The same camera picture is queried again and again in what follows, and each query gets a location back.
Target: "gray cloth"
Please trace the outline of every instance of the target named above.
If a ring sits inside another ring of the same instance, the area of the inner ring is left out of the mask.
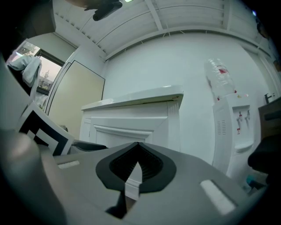
[[[14,62],[10,62],[8,66],[14,70],[22,71],[23,82],[25,82],[28,87],[32,87],[34,80],[39,77],[41,60],[38,56],[23,55]]]

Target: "white cabinet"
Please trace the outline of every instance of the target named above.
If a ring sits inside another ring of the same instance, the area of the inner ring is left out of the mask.
[[[129,103],[125,96],[121,101],[109,99],[85,106],[80,139],[109,148],[128,142],[146,142],[180,151],[179,105],[183,93],[179,86],[179,90],[173,87],[169,95],[165,94],[152,93],[141,98],[137,92],[136,99],[130,94]]]
[[[80,140],[89,142],[90,141],[90,127],[91,127],[91,119],[83,119],[82,120],[82,130],[80,132]]]

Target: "black object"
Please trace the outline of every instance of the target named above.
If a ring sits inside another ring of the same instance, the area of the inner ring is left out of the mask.
[[[116,206],[110,207],[106,210],[106,212],[119,219],[122,219],[126,215],[127,208],[125,201],[125,192],[120,193]]]
[[[17,1],[15,4],[3,1],[1,9],[16,15],[9,16],[2,12],[0,16],[1,29],[5,33],[2,35],[0,51],[5,61],[25,39],[56,30],[52,0]]]
[[[272,113],[268,113],[264,115],[264,119],[266,121],[269,120],[274,120],[274,119],[281,119],[281,110],[276,111],[276,112],[272,112]]]
[[[96,173],[108,189],[125,191],[125,182],[137,162],[143,173],[139,193],[163,190],[174,178],[177,168],[167,156],[135,142],[128,147],[102,159],[96,166]]]
[[[44,95],[49,95],[49,91],[41,87],[37,87],[36,91]]]
[[[99,144],[77,141],[77,140],[75,140],[71,146],[75,146],[79,150],[84,152],[92,152],[92,151],[103,150],[108,148],[105,145],[99,145]]]
[[[95,14],[93,15],[94,21],[99,21],[116,10],[120,9],[122,7],[122,2],[119,2],[118,0],[105,0],[103,1],[98,9],[95,11]]]
[[[261,184],[261,183],[259,183],[259,182],[257,182],[257,181],[251,181],[250,183],[249,183],[249,186],[253,189],[253,188],[256,188],[257,190],[260,190],[261,188],[264,188],[265,187],[265,185],[263,185],[263,184]]]
[[[268,93],[265,94],[264,97],[265,97],[265,102],[268,104],[269,103],[268,99],[270,99],[272,97],[272,95],[271,96],[267,96],[267,95],[268,95]]]
[[[248,165],[254,170],[260,171],[275,177],[278,175],[281,134],[264,138],[256,150],[249,156]]]

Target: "white strip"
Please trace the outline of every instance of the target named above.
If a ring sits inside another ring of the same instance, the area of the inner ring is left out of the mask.
[[[69,163],[59,164],[58,167],[60,169],[66,169],[66,168],[70,168],[70,167],[73,167],[73,166],[77,166],[79,164],[80,164],[80,162],[76,160],[76,161],[72,161],[72,162],[69,162]]]
[[[32,133],[31,130],[29,130],[29,131],[27,132],[27,136],[29,136],[32,140],[35,138],[35,134]]]
[[[36,133],[36,136],[39,137],[42,141],[46,142],[48,144],[49,149],[51,152],[54,152],[57,145],[58,141],[53,139],[51,136],[46,134],[43,130],[39,129]]]
[[[230,199],[221,192],[220,189],[211,181],[205,180],[200,183],[200,186],[205,191],[211,202],[217,208],[220,214],[226,215],[233,211],[236,206]]]
[[[125,196],[138,200],[139,199],[139,186],[142,183],[142,170],[139,163],[136,164],[131,175],[125,183]]]
[[[161,21],[159,19],[159,16],[154,8],[154,5],[152,4],[151,0],[145,0],[147,6],[148,6],[148,9],[150,10],[151,14],[152,14],[152,17],[154,18],[155,20],[155,23],[156,23],[156,26],[158,28],[158,30],[163,30],[162,28],[162,24],[161,24]]]

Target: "door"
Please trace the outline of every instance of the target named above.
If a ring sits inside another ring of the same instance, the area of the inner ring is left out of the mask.
[[[83,105],[100,101],[104,79],[87,67],[74,61],[54,94],[49,117],[58,125],[65,125],[68,132],[79,139]]]
[[[259,58],[259,56],[257,54],[254,54],[252,52],[247,51],[248,54],[251,56],[251,58],[253,59],[253,61],[256,63],[256,65],[258,66],[258,68],[260,69],[263,78],[267,84],[267,87],[269,89],[269,93],[268,96],[272,96],[271,98],[269,98],[269,102],[274,100],[274,95],[277,93],[276,87],[274,85],[274,81],[272,80],[269,72],[267,71],[266,67],[264,66],[263,62],[261,61],[261,59]]]
[[[91,119],[83,119],[81,131],[80,131],[80,140],[84,142],[90,141],[90,126],[91,126]]]

